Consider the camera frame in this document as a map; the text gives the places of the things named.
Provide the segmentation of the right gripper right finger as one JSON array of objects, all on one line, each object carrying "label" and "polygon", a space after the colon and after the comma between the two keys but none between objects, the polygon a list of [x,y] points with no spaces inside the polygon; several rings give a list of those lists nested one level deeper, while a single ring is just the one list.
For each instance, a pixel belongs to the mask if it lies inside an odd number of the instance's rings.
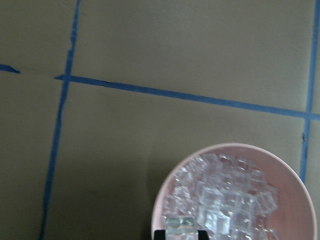
[{"label": "right gripper right finger", "polygon": [[208,233],[206,230],[198,230],[195,237],[196,240],[208,240]]}]

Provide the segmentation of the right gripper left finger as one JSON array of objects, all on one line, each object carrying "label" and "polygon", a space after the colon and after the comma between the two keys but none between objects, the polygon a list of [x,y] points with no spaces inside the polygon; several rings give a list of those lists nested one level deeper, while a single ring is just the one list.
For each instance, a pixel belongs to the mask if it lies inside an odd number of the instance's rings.
[{"label": "right gripper left finger", "polygon": [[153,233],[154,240],[166,240],[166,230],[165,229],[157,229]]}]

